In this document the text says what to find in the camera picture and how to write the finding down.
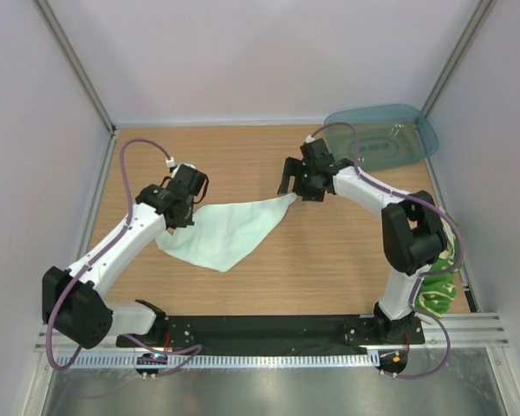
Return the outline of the light mint green towel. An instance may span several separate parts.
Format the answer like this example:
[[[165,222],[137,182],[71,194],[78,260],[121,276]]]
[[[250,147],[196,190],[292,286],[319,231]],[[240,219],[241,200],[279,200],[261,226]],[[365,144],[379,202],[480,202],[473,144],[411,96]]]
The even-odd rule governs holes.
[[[251,254],[280,224],[296,201],[294,193],[265,200],[205,205],[194,225],[165,231],[157,247],[183,262],[224,273]]]

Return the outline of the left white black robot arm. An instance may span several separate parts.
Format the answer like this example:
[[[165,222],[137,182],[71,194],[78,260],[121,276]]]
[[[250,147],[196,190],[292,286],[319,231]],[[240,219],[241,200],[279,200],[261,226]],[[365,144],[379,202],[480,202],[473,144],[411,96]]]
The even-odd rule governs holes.
[[[42,278],[42,320],[47,336],[58,331],[90,349],[107,336],[131,335],[148,347],[166,336],[166,314],[143,300],[106,304],[113,283],[131,261],[167,229],[192,224],[197,185],[175,181],[143,189],[130,212],[88,254],[62,270],[55,266]]]

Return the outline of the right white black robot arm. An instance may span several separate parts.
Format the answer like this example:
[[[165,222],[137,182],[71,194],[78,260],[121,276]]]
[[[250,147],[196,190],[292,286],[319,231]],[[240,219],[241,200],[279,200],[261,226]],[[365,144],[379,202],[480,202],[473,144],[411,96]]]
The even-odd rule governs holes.
[[[347,159],[317,167],[293,157],[284,161],[278,192],[318,202],[330,193],[354,201],[380,219],[390,275],[382,298],[374,305],[373,332],[382,342],[400,341],[412,325],[415,296],[423,278],[447,246],[442,212],[432,196],[393,188]]]

